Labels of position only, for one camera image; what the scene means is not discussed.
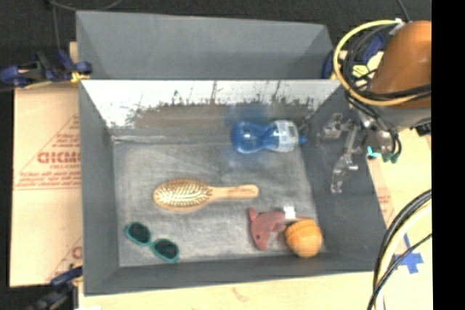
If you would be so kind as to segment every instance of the green sunglasses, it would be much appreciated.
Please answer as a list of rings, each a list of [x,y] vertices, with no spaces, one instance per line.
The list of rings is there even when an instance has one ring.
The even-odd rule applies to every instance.
[[[124,234],[132,242],[150,247],[152,252],[166,262],[176,262],[179,259],[179,248],[171,240],[157,239],[152,242],[152,234],[148,227],[140,222],[132,222],[123,229]]]

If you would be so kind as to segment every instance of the orange toy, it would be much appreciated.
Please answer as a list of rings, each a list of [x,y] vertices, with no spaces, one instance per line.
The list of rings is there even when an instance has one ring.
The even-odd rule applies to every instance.
[[[320,228],[312,219],[303,219],[289,226],[285,232],[288,247],[298,256],[315,256],[323,243]]]

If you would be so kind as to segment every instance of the white label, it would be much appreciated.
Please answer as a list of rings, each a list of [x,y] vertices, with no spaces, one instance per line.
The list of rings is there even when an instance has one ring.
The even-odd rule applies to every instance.
[[[299,143],[299,130],[291,121],[275,121],[279,133],[279,145],[274,149],[278,152],[289,152]]]

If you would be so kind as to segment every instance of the blue bottle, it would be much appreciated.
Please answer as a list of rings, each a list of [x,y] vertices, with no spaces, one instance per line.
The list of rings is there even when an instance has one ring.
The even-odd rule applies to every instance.
[[[266,126],[238,121],[232,128],[231,140],[241,154],[260,150],[289,152],[307,141],[299,134],[294,122],[285,120],[273,121]]]

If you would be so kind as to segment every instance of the hairbrush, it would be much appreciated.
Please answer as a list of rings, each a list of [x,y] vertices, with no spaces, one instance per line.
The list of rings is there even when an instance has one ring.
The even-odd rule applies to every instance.
[[[212,187],[195,179],[172,179],[153,192],[156,205],[169,211],[191,211],[214,200],[254,199],[259,194],[256,185]]]

